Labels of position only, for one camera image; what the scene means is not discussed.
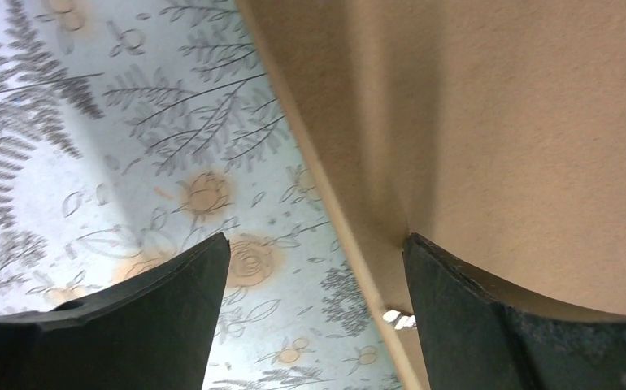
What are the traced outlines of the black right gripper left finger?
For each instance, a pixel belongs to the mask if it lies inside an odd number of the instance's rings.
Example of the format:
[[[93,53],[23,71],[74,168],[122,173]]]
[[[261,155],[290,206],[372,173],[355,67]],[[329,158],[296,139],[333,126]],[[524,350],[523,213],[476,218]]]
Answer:
[[[50,311],[0,316],[0,389],[199,389],[230,245],[180,255]]]

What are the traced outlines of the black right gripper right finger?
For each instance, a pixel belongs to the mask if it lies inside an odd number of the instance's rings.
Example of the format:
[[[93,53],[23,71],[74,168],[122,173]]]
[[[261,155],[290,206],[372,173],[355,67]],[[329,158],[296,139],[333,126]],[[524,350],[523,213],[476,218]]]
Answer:
[[[433,389],[626,389],[626,315],[541,295],[419,234],[403,244]]]

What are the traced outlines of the brown cardboard backing board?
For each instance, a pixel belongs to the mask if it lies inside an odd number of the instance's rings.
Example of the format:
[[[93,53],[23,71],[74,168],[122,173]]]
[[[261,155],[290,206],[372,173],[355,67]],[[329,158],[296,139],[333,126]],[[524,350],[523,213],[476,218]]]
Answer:
[[[403,244],[626,315],[626,1],[240,1],[407,389]]]

